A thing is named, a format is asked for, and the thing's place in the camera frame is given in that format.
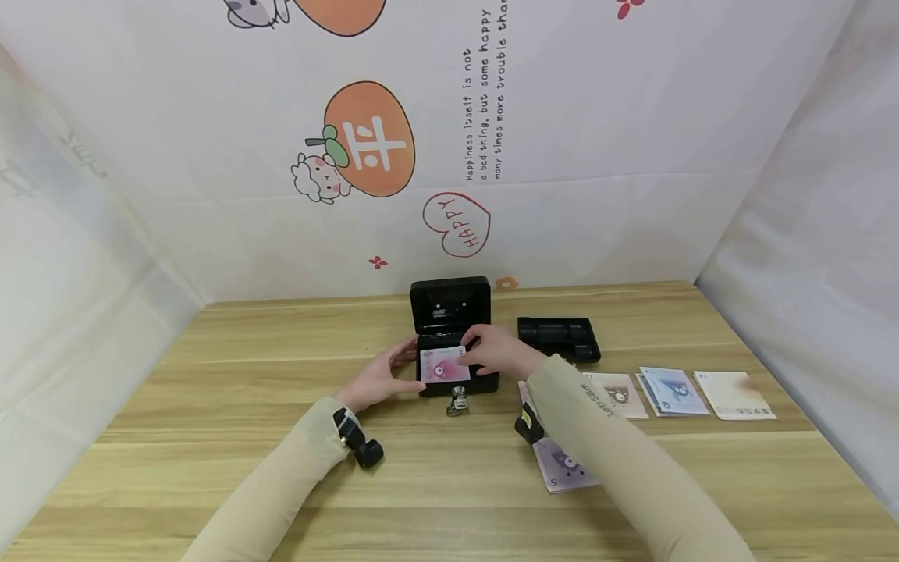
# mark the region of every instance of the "arm sleeve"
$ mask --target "arm sleeve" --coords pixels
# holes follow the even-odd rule
[[[322,398],[218,508],[182,562],[267,562],[312,488],[348,450],[334,426],[344,406]]]
[[[527,385],[547,433],[602,482],[655,560],[755,560],[699,484],[652,438],[614,414],[580,371],[553,356]]]

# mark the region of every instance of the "banknote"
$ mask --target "banknote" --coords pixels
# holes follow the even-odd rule
[[[710,415],[684,371],[653,367],[640,371],[637,380],[658,415]]]
[[[521,402],[528,400],[528,389],[523,382],[518,383]],[[587,486],[596,486],[599,480],[592,477],[579,462],[572,459],[549,437],[534,443],[537,464],[543,474],[543,483],[550,494],[558,494],[567,490],[575,490]]]
[[[462,355],[465,355],[464,345],[421,352],[422,382],[431,384],[471,380],[468,367],[456,363],[456,359]]]
[[[709,404],[723,420],[776,420],[765,397],[743,371],[697,370],[693,374]]]
[[[637,420],[648,420],[649,414],[643,407],[640,396],[636,393],[634,383],[627,373],[591,373],[583,374],[600,394],[609,396],[609,403],[616,412],[625,417]]]

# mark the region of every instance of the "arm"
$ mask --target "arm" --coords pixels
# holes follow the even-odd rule
[[[612,413],[583,374],[496,326],[474,326],[481,344],[460,363],[477,374],[503,370],[526,379],[540,422],[565,453],[597,477],[660,562],[752,562],[733,525],[653,439]]]
[[[414,359],[415,339],[371,360],[352,382],[316,402],[288,436],[218,508],[182,562],[266,562],[278,547],[312,488],[346,458],[334,412],[359,413],[424,383],[394,379],[391,369]]]
[[[266,562],[312,488],[348,450],[332,415],[343,405],[326,397],[218,508],[182,562]]]

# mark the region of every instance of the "heart drawing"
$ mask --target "heart drawing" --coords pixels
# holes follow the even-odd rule
[[[471,257],[484,249],[490,234],[490,211],[467,195],[438,193],[424,203],[424,224],[443,234],[443,251],[454,257]]]

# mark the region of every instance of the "fabric wall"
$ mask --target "fabric wall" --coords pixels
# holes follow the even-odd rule
[[[277,299],[693,281],[850,8],[42,0],[0,38],[206,300]]]
[[[0,48],[0,556],[198,309],[26,82]]]
[[[700,288],[899,519],[899,4],[859,2]]]

